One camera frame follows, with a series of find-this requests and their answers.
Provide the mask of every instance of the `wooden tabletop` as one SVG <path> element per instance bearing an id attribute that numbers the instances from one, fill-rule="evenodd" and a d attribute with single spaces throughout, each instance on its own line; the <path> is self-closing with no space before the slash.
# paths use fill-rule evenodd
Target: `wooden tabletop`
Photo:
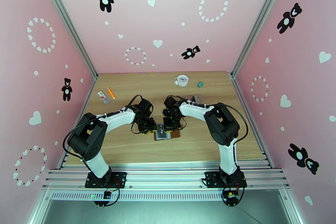
<path id="1" fill-rule="evenodd" d="M 187 72 L 185 74 L 190 79 L 186 87 L 173 83 L 173 79 L 180 74 L 184 73 L 100 74 L 84 113 L 99 115 L 116 111 L 127 105 L 133 96 L 141 94 L 153 104 L 152 117 L 156 123 L 163 123 L 163 102 L 171 94 L 182 97 L 198 95 L 199 102 L 205 104 L 222 102 L 235 107 L 245 116 L 227 72 Z M 198 81 L 204 83 L 201 88 L 197 87 Z M 110 97 L 107 86 L 112 89 L 115 100 Z M 111 102 L 104 104 L 97 95 L 98 91 L 103 91 Z M 231 113 L 240 124 L 241 137 L 245 134 L 245 125 L 238 114 L 234 111 Z M 105 135 L 102 155 L 108 164 L 219 160 L 218 145 L 212 139 L 206 123 L 192 117 L 186 117 L 185 120 L 187 127 L 181 131 L 181 137 L 164 141 L 154 141 L 153 134 L 135 135 L 131 132 L 131 125 L 118 127 Z M 238 160 L 261 158 L 262 153 L 252 132 L 237 143 Z M 69 156 L 66 164 L 80 164 L 80 161 Z"/>

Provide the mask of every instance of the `pink backdrop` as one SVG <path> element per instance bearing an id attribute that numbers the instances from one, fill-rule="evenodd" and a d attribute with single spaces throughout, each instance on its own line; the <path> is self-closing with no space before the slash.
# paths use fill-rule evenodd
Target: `pink backdrop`
<path id="1" fill-rule="evenodd" d="M 57 167 L 93 77 L 51 0 L 0 4 L 0 223 L 16 224 L 27 222 Z M 63 101 L 65 77 L 70 101 Z"/>
<path id="2" fill-rule="evenodd" d="M 295 3 L 302 13 L 280 34 L 277 25 Z M 238 74 L 271 158 L 283 168 L 309 224 L 335 223 L 336 217 L 335 13 L 335 0 L 276 0 Z M 316 175 L 297 166 L 290 143 L 319 163 Z"/>
<path id="3" fill-rule="evenodd" d="M 98 0 L 62 1 L 98 73 L 125 73 L 230 71 L 265 0 L 114 0 L 110 13 Z"/>

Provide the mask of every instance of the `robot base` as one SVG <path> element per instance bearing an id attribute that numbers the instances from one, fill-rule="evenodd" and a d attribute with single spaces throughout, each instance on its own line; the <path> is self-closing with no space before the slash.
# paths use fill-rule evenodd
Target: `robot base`
<path id="1" fill-rule="evenodd" d="M 88 173 L 87 180 L 85 182 L 85 188 L 117 188 L 120 184 L 120 189 L 125 188 L 126 182 L 126 172 L 112 172 L 112 169 L 109 168 L 108 172 L 104 175 L 103 178 L 97 178 L 92 172 Z"/>
<path id="2" fill-rule="evenodd" d="M 223 175 L 223 172 L 205 172 L 204 174 L 207 188 L 237 188 L 237 184 L 240 188 L 247 187 L 244 174 L 239 169 L 232 175 Z"/>

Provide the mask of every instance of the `black mounting plate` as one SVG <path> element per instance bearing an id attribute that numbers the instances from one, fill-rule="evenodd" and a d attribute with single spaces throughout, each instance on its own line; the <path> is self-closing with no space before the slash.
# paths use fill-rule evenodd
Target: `black mounting plate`
<path id="1" fill-rule="evenodd" d="M 126 172 L 111 172 L 109 181 L 102 183 L 92 172 L 88 173 L 85 188 L 117 188 L 117 182 L 111 182 L 112 179 L 119 181 L 120 189 L 125 188 Z"/>
<path id="2" fill-rule="evenodd" d="M 242 172 L 239 172 L 236 181 L 232 182 L 229 186 L 225 186 L 223 182 L 221 182 L 221 175 L 219 172 L 205 172 L 205 184 L 207 185 L 207 188 L 236 188 L 237 184 L 240 188 L 247 187 L 246 180 L 244 178 L 244 174 Z"/>

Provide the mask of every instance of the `orange pen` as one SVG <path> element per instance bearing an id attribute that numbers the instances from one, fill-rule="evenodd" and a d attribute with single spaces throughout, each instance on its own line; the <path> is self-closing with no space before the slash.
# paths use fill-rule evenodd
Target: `orange pen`
<path id="1" fill-rule="evenodd" d="M 110 87 L 108 87 L 108 92 L 110 93 L 110 95 L 111 95 L 111 97 L 112 97 L 113 99 L 116 98 L 116 97 L 113 95 L 113 92 L 112 92 L 112 90 L 110 89 Z"/>

